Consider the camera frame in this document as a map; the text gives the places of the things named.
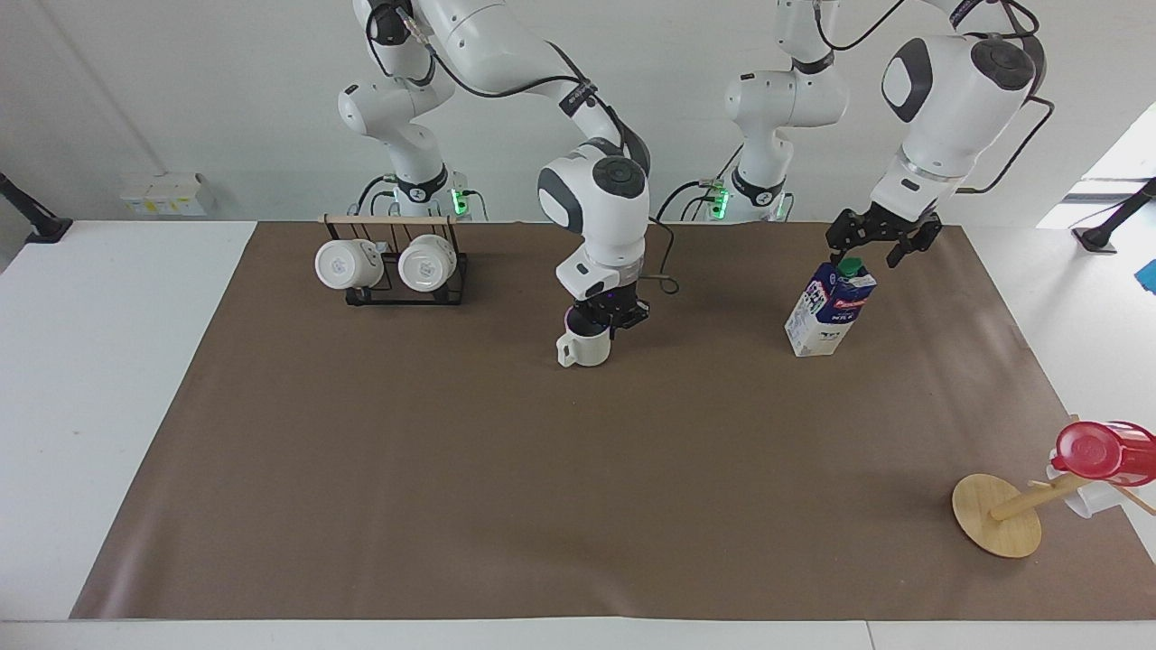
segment milk carton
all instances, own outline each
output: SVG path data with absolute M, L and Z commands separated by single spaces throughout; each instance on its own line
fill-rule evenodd
M 821 265 L 786 324 L 795 356 L 835 354 L 874 288 L 861 259 Z

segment round wooden base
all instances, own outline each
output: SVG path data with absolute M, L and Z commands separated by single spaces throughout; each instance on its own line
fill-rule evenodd
M 1020 496 L 1020 490 L 1003 479 L 972 474 L 951 493 L 951 508 L 959 527 L 984 551 L 1000 557 L 1027 557 L 1039 548 L 1043 530 L 1035 510 L 996 522 L 992 508 Z

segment wooden dowel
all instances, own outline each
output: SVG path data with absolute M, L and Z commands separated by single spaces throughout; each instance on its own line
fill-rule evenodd
M 1120 487 L 1120 486 L 1112 486 L 1112 487 L 1114 487 L 1116 490 L 1122 494 L 1124 496 L 1128 497 L 1128 501 L 1142 508 L 1144 512 L 1148 512 L 1153 517 L 1156 517 L 1156 508 L 1148 505 L 1148 502 L 1144 501 L 1143 498 L 1140 498 L 1140 495 L 1138 495 L 1136 493 L 1132 492 L 1126 487 Z
M 455 216 L 363 216 L 363 215 L 336 215 L 326 214 L 317 220 L 318 223 L 335 223 L 335 224 L 357 224 L 366 223 L 373 226 L 375 223 L 381 226 L 455 226 L 458 223 L 458 217 Z
M 1050 501 L 1055 501 L 1057 498 L 1064 498 L 1090 482 L 1091 481 L 1088 479 L 1075 474 L 1064 474 L 1059 479 L 1048 483 L 1048 487 L 1046 488 L 1035 488 L 1015 498 L 1001 503 L 995 508 L 992 508 L 991 516 L 996 522 L 1006 522 L 1016 515 L 1022 515 L 1023 512 L 1031 510 L 1032 508 L 1043 505 Z

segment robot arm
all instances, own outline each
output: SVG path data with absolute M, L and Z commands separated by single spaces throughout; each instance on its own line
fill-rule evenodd
M 823 43 L 817 22 L 829 32 L 839 2 L 778 0 L 775 39 L 791 56 L 791 71 L 743 74 L 727 89 L 727 115 L 742 130 L 743 149 L 726 180 L 726 212 L 714 214 L 717 219 L 770 219 L 794 155 L 794 146 L 779 130 L 828 126 L 843 118 L 846 82 L 835 68 L 835 52 Z
M 339 96 L 338 110 L 355 133 L 386 146 L 399 189 L 391 212 L 449 216 L 460 212 L 454 191 L 462 189 L 464 179 L 442 158 L 433 134 L 412 120 L 444 104 L 457 87 L 410 38 L 395 12 L 399 6 L 410 2 L 354 0 L 369 53 L 386 79 L 351 84 Z
M 596 88 L 558 49 L 523 27 L 504 1 L 416 0 L 461 83 L 484 97 L 519 91 L 556 103 L 586 140 L 541 170 L 539 200 L 583 245 L 556 271 L 575 298 L 568 327 L 610 334 L 649 316 L 636 286 L 650 216 L 645 143 L 596 95 Z M 400 12 L 431 56 L 421 25 Z
M 888 66 L 883 96 L 910 131 L 868 210 L 846 209 L 828 230 L 837 259 L 869 242 L 897 242 L 888 257 L 894 267 L 931 248 L 942 229 L 939 204 L 956 193 L 1043 80 L 1043 47 L 1006 0 L 925 1 L 943 9 L 958 34 L 912 39 Z

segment white mug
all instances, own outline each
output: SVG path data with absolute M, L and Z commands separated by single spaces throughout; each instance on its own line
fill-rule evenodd
M 1055 458 L 1055 456 L 1057 453 L 1053 449 L 1052 458 Z M 1054 481 L 1062 475 L 1064 472 L 1047 465 L 1047 480 Z M 1088 483 L 1074 492 L 1072 495 L 1065 497 L 1064 503 L 1066 503 L 1076 515 L 1083 517 L 1084 519 L 1091 519 L 1094 515 L 1116 508 L 1117 505 L 1122 505 L 1126 500 L 1127 497 L 1120 494 L 1120 492 L 1111 483 L 1097 481 Z
M 377 245 L 368 239 L 326 242 L 313 259 L 317 276 L 331 289 L 372 287 L 385 275 L 385 263 Z
M 610 357 L 610 330 L 593 337 L 579 337 L 568 331 L 558 339 L 558 363 L 563 368 L 573 364 L 593 368 Z
M 458 271 L 458 253 L 445 237 L 422 235 L 398 259 L 401 281 L 415 291 L 440 289 Z

